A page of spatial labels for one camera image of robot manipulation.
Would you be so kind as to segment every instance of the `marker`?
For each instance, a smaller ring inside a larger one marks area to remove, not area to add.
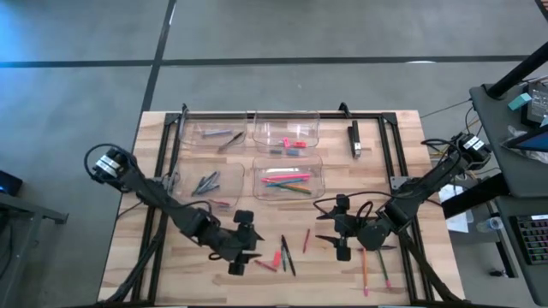
[[[266,263],[262,263],[260,262],[259,260],[254,260],[255,264],[257,264],[258,266],[262,267],[263,269],[267,269],[267,270],[270,270],[270,271],[273,271],[274,273],[277,273],[277,269],[271,267],[270,265],[266,264]]]
[[[291,272],[293,273],[293,276],[297,276],[297,273],[295,272],[295,266],[293,265],[293,260],[291,259],[291,253],[289,253],[288,242],[285,240],[285,237],[283,235],[282,235],[282,246],[288,257],[289,267],[291,268]]]

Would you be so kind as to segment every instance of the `red pen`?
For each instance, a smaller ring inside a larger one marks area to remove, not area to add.
[[[267,269],[267,270],[270,270],[270,271],[273,271],[274,273],[277,273],[277,269],[274,269],[273,267],[271,267],[270,265],[266,264],[266,263],[262,263],[260,262],[259,260],[255,260],[254,261],[258,266],[264,268],[264,269]]]
[[[305,237],[305,244],[302,247],[302,253],[307,252],[308,237],[310,236],[310,228],[307,230],[307,237]]]

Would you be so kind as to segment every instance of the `metal bracket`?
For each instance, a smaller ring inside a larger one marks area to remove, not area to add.
[[[169,113],[165,115],[164,118],[164,125],[171,125],[175,123],[175,121],[179,120],[179,116],[181,116],[180,113]]]
[[[350,110],[348,109],[348,106],[346,105],[346,103],[342,102],[339,105],[339,111],[344,112],[344,115],[346,116],[347,119],[352,118],[352,114],[350,113]]]
[[[382,115],[385,121],[392,125],[397,125],[397,116],[395,112],[383,112]]]
[[[403,185],[403,183],[410,179],[412,179],[412,177],[410,176],[391,176],[390,187],[392,187],[392,189],[394,190],[398,190]]]

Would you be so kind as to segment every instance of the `plastic container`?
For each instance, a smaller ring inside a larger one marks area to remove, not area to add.
[[[253,196],[259,200],[303,200],[325,193],[322,159],[317,156],[253,160]]]
[[[242,144],[247,132],[247,113],[228,113],[223,118],[213,115],[187,113],[180,140],[184,145],[218,148],[231,141],[238,133],[243,135],[231,146]]]
[[[483,222],[478,222],[476,229],[481,233],[488,233],[492,231],[497,231],[504,228],[503,221],[500,217],[493,217]]]
[[[258,151],[288,149],[308,155],[319,142],[319,113],[317,111],[257,112],[254,119],[253,140]]]
[[[243,188],[244,167],[240,163],[192,163],[186,161],[178,165],[180,180],[175,184],[173,198],[182,204],[197,200],[209,201],[215,212],[233,211],[236,208]],[[198,193],[202,177],[207,178],[218,172],[212,183],[218,185],[210,191]],[[205,208],[205,204],[196,206]]]

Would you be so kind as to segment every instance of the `black table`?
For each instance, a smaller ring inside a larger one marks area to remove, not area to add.
[[[534,302],[537,305],[548,305],[548,292],[546,291],[548,264],[527,264],[525,257],[521,254],[520,244],[509,221],[511,216],[538,215],[542,212],[548,212],[548,199],[497,197],[495,198],[495,205],[498,207],[509,242],[514,249],[515,258],[521,267]]]
[[[495,100],[487,96],[482,86],[470,89],[474,108],[510,193],[519,198],[548,197],[548,165],[518,155],[500,145],[509,137],[508,125],[522,131],[531,130],[521,124],[519,110],[512,111],[508,108],[508,103],[522,93],[523,86],[515,86],[506,93],[505,99]]]
[[[500,145],[509,137],[508,125],[522,131],[531,130],[521,124],[519,110],[512,111],[508,108],[508,103],[522,93],[523,86],[514,86],[502,99],[496,100],[487,96],[483,86],[470,89],[472,103],[502,172],[445,201],[444,213],[447,218],[497,196],[548,197],[548,189],[545,188],[548,183],[548,164],[523,157]]]

